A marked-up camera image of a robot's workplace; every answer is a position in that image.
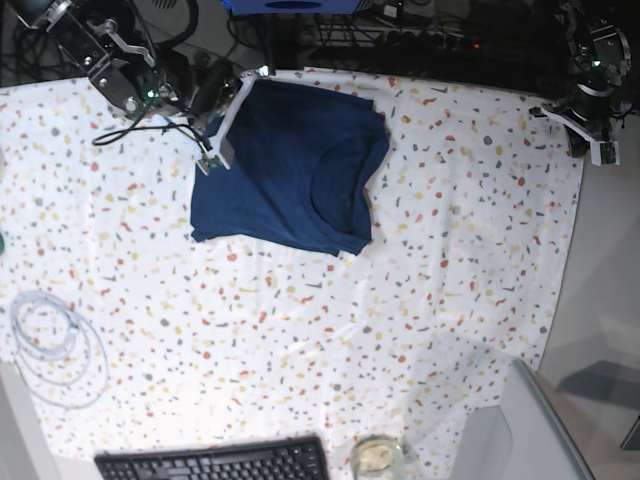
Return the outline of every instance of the gray floor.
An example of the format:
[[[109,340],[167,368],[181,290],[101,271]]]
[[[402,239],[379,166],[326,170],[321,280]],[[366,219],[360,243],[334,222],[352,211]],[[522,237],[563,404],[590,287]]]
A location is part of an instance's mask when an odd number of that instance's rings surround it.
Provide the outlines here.
[[[640,415],[640,119],[622,165],[586,165],[569,262],[540,376],[598,480],[640,479],[619,447]]]

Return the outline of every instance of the coiled cable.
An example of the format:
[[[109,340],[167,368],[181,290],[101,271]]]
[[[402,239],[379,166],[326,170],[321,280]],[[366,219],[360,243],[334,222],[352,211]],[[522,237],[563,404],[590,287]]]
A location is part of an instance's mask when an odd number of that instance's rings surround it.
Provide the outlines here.
[[[27,320],[32,316],[46,315],[46,312],[42,311],[44,309],[53,311],[63,318],[66,328],[64,340],[50,347],[43,346],[39,339],[28,334],[25,329]],[[16,342],[16,364],[20,375],[34,397],[48,405],[70,410],[88,408],[100,399],[108,388],[109,363],[98,332],[86,319],[70,309],[59,298],[48,293],[35,291],[21,293],[15,298],[11,304],[10,319]],[[45,367],[65,371],[66,367],[73,363],[71,358],[77,357],[79,343],[84,343],[84,359],[75,374],[67,373],[63,375],[64,379],[55,380],[48,378],[47,375],[40,371]],[[97,352],[96,348],[100,350],[99,355],[92,354],[94,351]],[[100,356],[100,365],[96,365],[95,361],[92,361],[96,356]],[[74,396],[79,396],[81,389],[78,388],[74,391],[74,388],[87,379],[90,369],[97,369],[100,376],[104,376],[104,385],[101,385],[95,393],[85,392],[89,398],[87,401],[74,404],[66,404],[51,397],[46,397],[33,386],[33,382],[27,380],[27,377],[35,376],[42,386],[49,388],[50,393],[51,389],[59,389],[61,396],[65,396],[67,392],[73,393]]]

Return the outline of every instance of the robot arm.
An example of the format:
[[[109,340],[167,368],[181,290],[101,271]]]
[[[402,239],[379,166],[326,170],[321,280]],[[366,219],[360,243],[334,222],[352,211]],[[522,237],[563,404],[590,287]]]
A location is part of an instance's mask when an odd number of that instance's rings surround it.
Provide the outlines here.
[[[595,165],[619,165],[615,110],[633,104],[615,98],[631,70],[631,48],[624,33],[606,19],[591,20],[580,0],[561,0],[557,18],[566,32],[572,67],[581,77],[567,98],[532,109],[567,128],[574,157],[591,149]]]
[[[207,174],[212,166],[230,168],[233,149],[226,134],[255,79],[268,72],[260,69],[237,77],[226,59],[194,71],[173,48],[195,31],[196,0],[187,0],[187,29],[158,44],[152,42],[133,0],[8,1],[28,27],[46,28],[116,114],[132,120],[133,126],[152,114],[182,115],[206,152],[197,159],[201,170]],[[206,138],[207,125],[223,113],[223,126],[215,137]]]

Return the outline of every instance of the blue object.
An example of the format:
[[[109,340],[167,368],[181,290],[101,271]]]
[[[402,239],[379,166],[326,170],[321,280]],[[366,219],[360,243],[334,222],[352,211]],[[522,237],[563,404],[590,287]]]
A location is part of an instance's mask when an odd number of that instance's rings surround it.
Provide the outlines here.
[[[223,0],[236,15],[253,13],[336,13],[348,14],[371,7],[373,0]]]
[[[196,241],[244,234],[332,255],[357,255],[371,242],[363,189],[389,150],[372,101],[259,81],[227,138],[236,151],[231,169],[196,169]]]

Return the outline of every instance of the speckled tablecloth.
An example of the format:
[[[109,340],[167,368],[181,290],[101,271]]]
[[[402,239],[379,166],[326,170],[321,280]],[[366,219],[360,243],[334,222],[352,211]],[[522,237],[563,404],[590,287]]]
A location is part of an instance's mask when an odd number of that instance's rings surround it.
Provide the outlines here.
[[[410,478],[445,478],[509,361],[537,368],[582,174],[564,131],[527,114],[541,101],[386,76],[281,78],[374,98],[387,117],[392,152],[368,184],[374,241],[358,258],[246,237],[196,244],[188,139],[91,147],[120,121],[86,81],[0,93],[0,357],[15,355],[11,301],[33,289],[90,320],[108,356],[91,408],[36,401],[55,454],[316,432],[335,480],[350,477],[358,438],[381,432],[411,445]],[[30,328],[53,342],[50,324]],[[41,393],[83,399],[99,384]]]

